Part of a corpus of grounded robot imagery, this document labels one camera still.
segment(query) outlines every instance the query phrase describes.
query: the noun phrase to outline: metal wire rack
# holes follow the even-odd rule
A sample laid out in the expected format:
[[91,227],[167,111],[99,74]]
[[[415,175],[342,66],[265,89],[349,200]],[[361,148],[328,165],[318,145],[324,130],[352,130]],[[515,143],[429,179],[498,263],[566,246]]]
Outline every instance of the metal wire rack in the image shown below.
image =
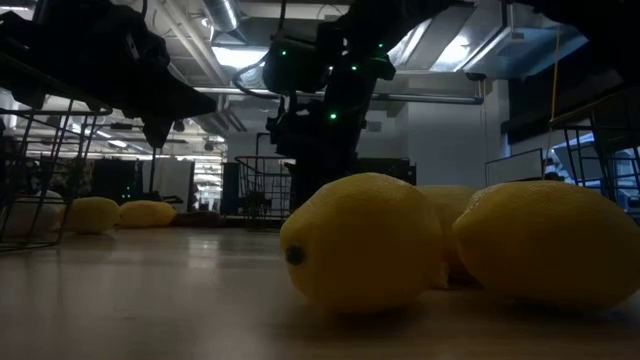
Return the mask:
[[640,107],[638,89],[626,89],[558,117],[569,174],[640,217]]
[[281,225],[291,214],[292,160],[277,156],[239,156],[241,213],[249,229]]
[[[83,94],[64,83],[33,69],[10,56],[0,53],[0,66],[8,67],[24,76],[25,83],[37,84],[52,89],[56,95],[68,99],[66,110],[46,109],[5,109],[0,108],[0,115],[16,116],[26,121],[24,132],[16,138],[2,138],[0,149],[0,252],[29,250],[58,245],[62,240],[65,223],[73,200],[78,197],[81,173],[85,167],[87,154],[91,146],[92,135],[96,130],[99,116],[112,113],[112,109]],[[86,103],[92,110],[74,109],[78,101]],[[59,121],[46,121],[43,117],[56,117]],[[70,119],[82,119],[79,131],[68,129]],[[50,150],[30,151],[41,139],[30,136],[35,124],[54,130],[53,138],[47,142]],[[77,156],[69,161],[60,159],[62,147],[77,152]],[[66,191],[60,197],[50,192],[51,180],[56,175],[66,179]],[[36,233],[42,220],[45,206],[64,206],[60,211],[60,227],[57,234],[49,231]],[[18,225],[27,225],[26,231],[19,234],[6,234],[7,229]]]

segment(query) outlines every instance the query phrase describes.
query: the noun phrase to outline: ceiling light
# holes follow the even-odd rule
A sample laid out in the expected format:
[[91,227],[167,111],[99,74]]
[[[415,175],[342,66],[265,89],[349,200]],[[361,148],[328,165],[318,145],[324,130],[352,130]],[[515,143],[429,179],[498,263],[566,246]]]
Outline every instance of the ceiling light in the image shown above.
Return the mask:
[[[45,155],[45,156],[49,156],[49,152],[48,151],[37,151],[37,150],[29,150],[27,151],[27,154],[33,154],[33,155]],[[78,152],[77,151],[60,151],[59,153],[60,157],[77,157],[78,156]],[[130,157],[130,158],[136,158],[139,160],[151,160],[152,156],[151,155],[141,155],[141,154],[132,154],[132,153],[117,153],[117,152],[90,152],[87,153],[88,157],[104,157],[104,156],[113,156],[113,157]],[[169,155],[157,155],[156,158],[168,158]]]
[[113,140],[113,141],[109,141],[109,144],[111,145],[115,145],[117,147],[121,147],[121,148],[125,148],[127,147],[127,143],[120,141],[120,140]]
[[196,168],[213,170],[213,169],[222,169],[222,166],[220,164],[212,164],[212,163],[197,163]]
[[141,147],[141,146],[138,146],[138,145],[136,145],[136,144],[133,144],[133,143],[132,143],[132,144],[129,144],[129,146],[131,146],[131,147],[133,147],[133,148],[138,149],[138,151],[142,151],[142,152],[144,152],[144,153],[151,154],[151,151],[149,151],[149,150],[147,150],[147,149],[145,149],[145,148],[143,148],[143,147]]
[[29,11],[28,7],[24,6],[0,6],[0,10],[9,10],[9,11]]
[[107,133],[106,133],[106,132],[104,132],[104,131],[100,131],[100,130],[98,130],[98,131],[96,131],[96,134],[98,134],[98,135],[100,135],[100,136],[102,136],[102,137],[104,137],[104,138],[107,138],[107,139],[110,139],[110,138],[111,138],[111,135],[107,134]]
[[260,61],[267,53],[266,49],[227,49],[222,47],[213,47],[213,53],[216,55],[218,62],[223,66],[233,66],[236,69],[242,69],[249,65],[253,65]]
[[178,160],[222,160],[220,156],[208,156],[208,155],[185,155],[185,156],[176,155],[176,159]]
[[196,178],[202,179],[202,180],[208,180],[208,181],[218,181],[218,182],[222,180],[220,176],[215,176],[215,175],[196,175]]

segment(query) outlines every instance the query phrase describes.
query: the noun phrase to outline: black cable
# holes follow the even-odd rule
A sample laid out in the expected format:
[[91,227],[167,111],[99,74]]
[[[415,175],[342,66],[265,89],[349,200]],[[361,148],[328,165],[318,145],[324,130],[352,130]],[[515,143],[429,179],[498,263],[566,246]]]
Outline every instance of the black cable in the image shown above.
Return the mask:
[[287,16],[287,0],[280,3],[280,21],[278,22],[278,32],[284,27],[284,19]]
[[324,10],[327,6],[334,8],[338,12],[338,14],[340,14],[340,16],[344,15],[337,6],[332,4],[324,4],[320,6],[320,9],[318,9],[318,13],[316,14],[316,20],[320,20],[320,15],[322,14],[322,10]]
[[233,74],[233,77],[231,78],[231,82],[233,83],[233,85],[235,87],[237,87],[238,89],[240,89],[240,91],[242,91],[243,93],[247,94],[247,95],[251,95],[251,96],[255,96],[257,98],[260,99],[269,99],[272,100],[274,97],[277,97],[277,95],[264,95],[264,94],[258,94],[256,92],[253,92],[249,89],[247,89],[246,87],[244,87],[241,83],[240,83],[240,76],[242,76],[242,74],[245,74],[246,72],[253,70],[257,67],[259,67],[263,62],[265,62],[265,60],[267,60],[267,56],[269,56],[269,53],[267,52],[266,54],[264,54],[264,56],[262,57],[262,59],[258,60],[258,62],[256,62],[253,65],[249,65],[243,69],[238,70],[238,72],[236,72],[235,74]]
[[[158,10],[153,10],[153,15],[151,16],[151,28],[157,34],[159,31],[158,31],[158,28],[156,27],[156,15],[158,15]],[[164,34],[159,35],[159,36],[163,38],[163,37],[169,35],[169,33],[171,31],[173,31],[173,30],[168,29],[167,31],[164,32]]]
[[[275,36],[278,36],[278,34],[280,33],[280,31],[282,30],[282,28],[284,27],[284,20],[287,17],[287,0],[281,0],[280,2],[280,21],[278,21],[278,31],[276,32]],[[231,78],[231,83],[233,83],[233,85],[235,87],[237,87],[238,89],[240,89],[240,91],[242,91],[243,93],[247,94],[247,95],[251,95],[251,96],[255,96],[257,98],[260,99],[273,99],[274,97],[277,98],[278,95],[263,95],[263,94],[258,94],[256,92],[253,92],[249,89],[247,89],[246,87],[244,87],[241,83],[240,83],[240,76],[242,76],[243,74],[245,74],[246,72],[253,70],[257,67],[259,67],[262,63],[264,63],[267,60],[267,57],[269,56],[269,51],[267,51],[266,54],[264,54],[264,56],[258,60],[258,62],[256,62],[253,65],[249,65],[243,69],[238,70],[235,74],[233,74],[233,77]]]
[[140,11],[140,13],[142,14],[143,19],[147,17],[148,7],[149,7],[149,0],[142,0],[142,11]]

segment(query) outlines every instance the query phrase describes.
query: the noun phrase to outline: wooden table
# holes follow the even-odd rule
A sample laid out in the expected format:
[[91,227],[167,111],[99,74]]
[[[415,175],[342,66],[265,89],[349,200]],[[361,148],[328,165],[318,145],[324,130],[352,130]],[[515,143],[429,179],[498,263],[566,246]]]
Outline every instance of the wooden table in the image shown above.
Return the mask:
[[118,231],[0,257],[0,358],[639,359],[636,303],[570,317],[430,291],[338,319],[291,288],[275,234]]

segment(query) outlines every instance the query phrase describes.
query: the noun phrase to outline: lemon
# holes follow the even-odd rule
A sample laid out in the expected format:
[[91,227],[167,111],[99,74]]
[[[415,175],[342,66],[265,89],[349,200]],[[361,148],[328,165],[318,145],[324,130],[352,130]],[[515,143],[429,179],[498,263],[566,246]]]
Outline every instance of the lemon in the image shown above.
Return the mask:
[[120,227],[149,228],[169,226],[176,210],[161,201],[130,201],[120,206]]
[[443,258],[449,269],[449,278],[458,282],[473,280],[462,260],[460,260],[460,256],[458,256],[452,228],[453,223],[462,215],[469,199],[475,194],[476,190],[468,186],[458,185],[419,186],[418,190],[433,204],[440,220]]
[[600,310],[640,287],[640,230],[596,192],[554,181],[473,196],[454,224],[460,254],[488,289],[570,310]]
[[411,303],[440,270],[440,224],[413,186],[360,174],[322,187],[285,222],[294,286],[338,313]]
[[120,220],[120,207],[107,198],[76,199],[69,210],[65,230],[81,234],[101,234],[115,227]]

